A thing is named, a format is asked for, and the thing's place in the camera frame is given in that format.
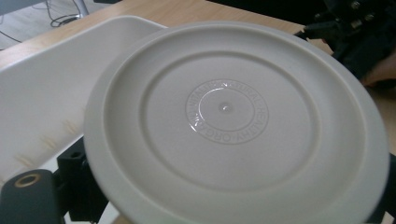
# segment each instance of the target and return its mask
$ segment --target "table surface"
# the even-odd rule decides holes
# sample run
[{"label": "table surface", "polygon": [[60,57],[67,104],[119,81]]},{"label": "table surface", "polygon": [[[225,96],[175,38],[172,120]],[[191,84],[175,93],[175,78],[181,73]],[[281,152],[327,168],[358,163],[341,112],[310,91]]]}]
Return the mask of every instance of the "table surface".
[{"label": "table surface", "polygon": [[[302,25],[271,17],[226,7],[205,0],[123,0],[96,11],[19,45],[0,51],[0,68],[23,60],[69,36],[75,35],[95,24],[119,15],[135,15],[159,24],[172,27],[194,21],[246,21],[257,23],[293,34]],[[329,52],[326,45],[314,43]],[[368,90],[383,117],[390,142],[390,151],[396,153],[396,91]]]}]

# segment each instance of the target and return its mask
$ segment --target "black bracket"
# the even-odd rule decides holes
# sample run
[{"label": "black bracket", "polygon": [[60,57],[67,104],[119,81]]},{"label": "black bracket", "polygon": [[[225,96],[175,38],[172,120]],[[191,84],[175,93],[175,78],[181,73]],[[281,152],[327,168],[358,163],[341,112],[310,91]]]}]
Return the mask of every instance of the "black bracket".
[{"label": "black bracket", "polygon": [[83,138],[57,162],[54,173],[33,170],[8,180],[0,194],[0,223],[63,224],[67,212],[72,221],[99,221],[108,200],[93,178]]},{"label": "black bracket", "polygon": [[[363,79],[396,47],[396,3],[393,0],[325,0],[328,11],[315,23],[295,34],[300,38],[323,39],[332,56],[357,79]],[[377,83],[391,89],[396,80]]]}]

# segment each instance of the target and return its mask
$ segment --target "embossed circle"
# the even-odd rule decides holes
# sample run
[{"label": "embossed circle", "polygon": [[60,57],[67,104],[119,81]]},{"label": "embossed circle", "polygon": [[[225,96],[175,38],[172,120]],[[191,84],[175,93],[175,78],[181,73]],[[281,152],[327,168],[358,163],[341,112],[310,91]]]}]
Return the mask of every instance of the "embossed circle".
[{"label": "embossed circle", "polygon": [[186,105],[187,119],[201,136],[222,144],[240,144],[259,136],[268,121],[268,108],[249,85],[230,79],[197,87]]}]

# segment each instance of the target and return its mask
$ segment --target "person's hand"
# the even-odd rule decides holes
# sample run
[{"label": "person's hand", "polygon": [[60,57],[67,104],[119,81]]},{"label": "person's hand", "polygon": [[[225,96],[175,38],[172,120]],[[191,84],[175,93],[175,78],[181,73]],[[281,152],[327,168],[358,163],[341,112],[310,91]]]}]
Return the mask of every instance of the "person's hand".
[{"label": "person's hand", "polygon": [[396,80],[396,49],[388,58],[379,62],[373,71],[361,80],[363,86],[372,87],[378,81],[395,79]]}]

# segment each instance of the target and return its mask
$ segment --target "lid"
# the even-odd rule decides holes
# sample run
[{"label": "lid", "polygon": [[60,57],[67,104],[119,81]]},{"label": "lid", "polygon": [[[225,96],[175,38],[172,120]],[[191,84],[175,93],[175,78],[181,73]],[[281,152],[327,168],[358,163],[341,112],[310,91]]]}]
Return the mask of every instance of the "lid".
[{"label": "lid", "polygon": [[127,49],[92,92],[85,144],[136,223],[359,223],[388,173],[381,118],[341,64],[231,21]]}]

